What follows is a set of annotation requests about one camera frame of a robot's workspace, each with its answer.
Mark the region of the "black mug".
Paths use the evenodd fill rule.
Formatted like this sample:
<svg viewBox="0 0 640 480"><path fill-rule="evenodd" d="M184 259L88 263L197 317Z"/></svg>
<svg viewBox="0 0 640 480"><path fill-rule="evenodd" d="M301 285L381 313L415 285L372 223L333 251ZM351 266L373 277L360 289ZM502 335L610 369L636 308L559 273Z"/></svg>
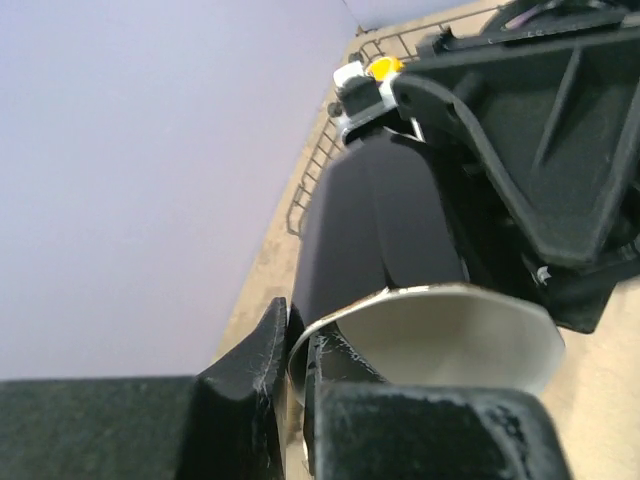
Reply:
<svg viewBox="0 0 640 480"><path fill-rule="evenodd" d="M523 254L447 154L383 133L322 175L292 295L298 398L310 348L335 381L540 394L565 344Z"/></svg>

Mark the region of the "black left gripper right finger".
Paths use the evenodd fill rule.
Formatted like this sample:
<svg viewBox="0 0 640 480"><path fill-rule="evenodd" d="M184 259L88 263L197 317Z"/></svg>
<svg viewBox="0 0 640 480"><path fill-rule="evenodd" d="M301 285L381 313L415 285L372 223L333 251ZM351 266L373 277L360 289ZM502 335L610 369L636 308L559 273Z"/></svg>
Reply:
<svg viewBox="0 0 640 480"><path fill-rule="evenodd" d="M569 479L547 410L508 389L407 387L337 333L308 348L304 439L315 479Z"/></svg>

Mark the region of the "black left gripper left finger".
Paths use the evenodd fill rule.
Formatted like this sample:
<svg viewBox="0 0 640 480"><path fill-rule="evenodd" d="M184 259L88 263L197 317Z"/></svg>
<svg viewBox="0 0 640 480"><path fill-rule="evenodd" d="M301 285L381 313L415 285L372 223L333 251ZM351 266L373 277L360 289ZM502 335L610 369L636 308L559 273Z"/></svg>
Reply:
<svg viewBox="0 0 640 480"><path fill-rule="evenodd" d="M287 305L196 376L5 381L5 479L281 479Z"/></svg>

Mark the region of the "yellow mug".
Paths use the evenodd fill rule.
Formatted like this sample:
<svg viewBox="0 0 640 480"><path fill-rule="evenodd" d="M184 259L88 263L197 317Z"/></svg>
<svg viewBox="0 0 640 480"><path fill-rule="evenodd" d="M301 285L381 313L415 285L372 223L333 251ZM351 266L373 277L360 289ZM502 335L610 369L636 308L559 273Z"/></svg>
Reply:
<svg viewBox="0 0 640 480"><path fill-rule="evenodd" d="M384 56L375 59L365 70L368 76L376 82L383 82L388 76L400 72L404 63L394 56Z"/></svg>

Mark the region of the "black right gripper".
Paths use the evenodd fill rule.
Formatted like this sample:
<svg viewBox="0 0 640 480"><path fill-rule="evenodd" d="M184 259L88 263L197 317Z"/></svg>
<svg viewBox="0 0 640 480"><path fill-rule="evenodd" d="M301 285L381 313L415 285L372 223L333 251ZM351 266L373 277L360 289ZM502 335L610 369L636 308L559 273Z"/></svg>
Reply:
<svg viewBox="0 0 640 480"><path fill-rule="evenodd" d="M400 113L482 190L554 321L594 331L639 274L639 5L514 1L425 37Z"/></svg>

